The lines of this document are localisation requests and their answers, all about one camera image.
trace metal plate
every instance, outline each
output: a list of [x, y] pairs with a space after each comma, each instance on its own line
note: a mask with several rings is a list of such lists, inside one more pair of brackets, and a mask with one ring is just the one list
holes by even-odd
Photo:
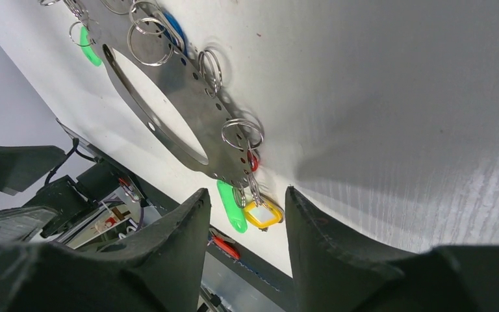
[[[124, 9], [128, 10], [130, 4], [130, 1], [125, 1]], [[236, 187], [240, 185], [246, 187], [248, 185], [246, 174], [251, 172], [249, 162], [245, 161], [247, 149], [243, 151], [235, 149], [223, 142], [221, 127], [233, 117], [217, 97], [211, 98], [206, 94], [206, 88], [212, 90], [212, 87], [206, 83], [191, 60], [184, 56], [166, 36], [144, 35], [135, 29], [132, 36], [133, 51], [140, 59], [149, 62], [158, 61], [169, 53], [170, 49], [174, 49], [173, 55], [161, 66], [141, 64], [133, 57], [127, 46], [127, 34], [132, 25], [129, 16], [113, 13], [101, 1], [85, 1], [83, 5], [89, 16], [87, 21], [89, 34], [94, 36], [92, 37], [95, 42], [92, 45], [94, 52], [104, 60], [112, 84], [143, 124], [187, 168], [203, 172], [213, 179], [221, 179]], [[114, 8], [122, 9], [118, 3], [115, 3]], [[147, 16], [143, 10], [137, 10], [137, 14], [136, 18]], [[141, 23], [141, 27], [145, 30], [155, 27], [155, 31], [159, 31], [152, 23], [149, 25]], [[160, 125], [157, 123], [158, 116], [128, 80], [116, 62], [113, 50], [137, 66], [169, 99], [207, 154], [207, 164], [201, 159], [198, 160], [197, 153], [171, 130], [162, 123]], [[233, 127], [227, 137], [231, 142], [238, 142], [240, 146], [248, 145], [239, 127]]]

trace red object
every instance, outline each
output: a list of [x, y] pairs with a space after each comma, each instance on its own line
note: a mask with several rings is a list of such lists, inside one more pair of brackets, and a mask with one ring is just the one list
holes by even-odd
[[228, 255], [230, 255], [232, 258], [236, 260], [240, 260], [240, 253], [236, 248], [232, 247], [229, 245], [227, 242], [224, 240], [220, 239], [219, 237], [213, 235], [211, 237], [215, 245], [217, 245], [219, 248], [221, 248], [224, 252], [226, 252]]
[[250, 165], [251, 165], [251, 172], [257, 171], [259, 168], [259, 161], [257, 160], [257, 156], [253, 154], [252, 152], [248, 151], [248, 159], [250, 160]]

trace black cable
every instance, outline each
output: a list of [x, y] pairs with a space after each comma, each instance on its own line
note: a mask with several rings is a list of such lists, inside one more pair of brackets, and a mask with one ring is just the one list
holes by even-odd
[[94, 159], [94, 158], [93, 158], [93, 157], [91, 157], [91, 156], [87, 156], [87, 155], [85, 155], [85, 154], [81, 153], [81, 152], [80, 152], [77, 148], [75, 149], [75, 153], [76, 153], [77, 155], [79, 155], [79, 156], [80, 156], [81, 158], [83, 158], [83, 159], [86, 159], [86, 160], [88, 160], [88, 161], [92, 161], [93, 163], [94, 163], [94, 162], [96, 163], [96, 159]]
[[77, 146], [79, 146], [79, 139], [78, 138], [73, 138], [73, 147], [66, 154], [66, 158], [64, 158], [63, 161], [61, 161], [56, 167], [54, 167], [51, 171], [49, 171], [49, 174], [47, 174], [47, 178], [45, 179], [45, 185], [49, 184], [49, 182], [51, 181], [51, 178], [53, 177], [53, 175], [56, 174], [56, 172], [58, 171], [58, 169], [60, 169], [60, 167], [68, 160], [68, 158], [70, 156], [72, 156], [73, 153], [75, 153], [75, 151], [77, 150]]

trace table surface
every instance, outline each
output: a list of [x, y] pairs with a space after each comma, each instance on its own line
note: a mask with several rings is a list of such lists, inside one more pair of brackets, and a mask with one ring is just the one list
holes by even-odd
[[[361, 233], [414, 252], [499, 243], [499, 5], [161, 5], [189, 50], [220, 52], [225, 92], [263, 124], [256, 178], [278, 203], [294, 185]], [[215, 180], [177, 161], [70, 42], [74, 21], [62, 3], [0, 1], [0, 45], [61, 122], [176, 201], [208, 188], [211, 224], [291, 275], [285, 225], [237, 233]]]

